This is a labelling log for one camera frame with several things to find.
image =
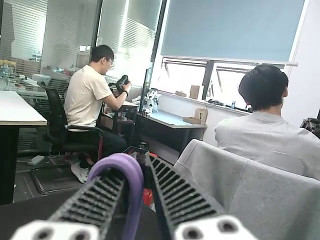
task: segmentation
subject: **yellow object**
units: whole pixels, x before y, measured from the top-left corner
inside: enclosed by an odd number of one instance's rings
[[[16,62],[6,59],[0,59],[0,65],[16,66]]]

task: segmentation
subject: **desk leg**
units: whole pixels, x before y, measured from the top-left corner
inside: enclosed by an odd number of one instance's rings
[[[179,151],[179,157],[182,154],[182,152],[185,150],[186,146],[189,143],[189,136],[190,136],[190,128],[187,128],[184,130],[183,140],[181,143],[181,149]]]
[[[114,134],[118,134],[118,111],[115,111],[113,116],[113,123],[112,123],[112,132]]]
[[[0,205],[13,202],[18,141],[19,126],[0,126]]]

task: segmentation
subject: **person's hand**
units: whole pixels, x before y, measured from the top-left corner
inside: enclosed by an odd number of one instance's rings
[[[127,84],[123,84],[122,87],[124,88],[124,90],[126,90],[128,93],[130,92],[131,89],[131,82],[129,81]]]

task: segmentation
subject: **chair armrest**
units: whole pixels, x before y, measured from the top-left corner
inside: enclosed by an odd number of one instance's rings
[[[91,132],[96,132],[102,136],[102,130],[98,127],[95,126],[77,126],[77,125],[66,125],[64,126],[66,129],[74,129],[74,130],[85,130],[85,131],[91,131]]]

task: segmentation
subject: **person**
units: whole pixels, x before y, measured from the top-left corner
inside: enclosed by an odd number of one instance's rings
[[[288,83],[287,75],[273,65],[262,64],[247,72],[238,92],[251,105],[253,113],[220,122],[215,128],[217,146],[271,167],[320,180],[320,139],[281,116]]]
[[[114,52],[109,46],[94,47],[89,65],[71,77],[64,102],[68,125],[95,127],[103,102],[113,110],[118,110],[123,105],[131,89],[131,83],[123,85],[124,91],[116,98],[104,77],[112,67],[114,57]],[[102,130],[102,136],[102,157],[121,153],[127,148],[126,140],[118,135]],[[91,131],[70,130],[67,137],[75,143],[99,144],[97,134]],[[81,156],[80,161],[71,165],[71,171],[80,182],[85,183],[90,164],[87,157]],[[90,160],[94,161],[97,158],[98,155],[95,155]]]

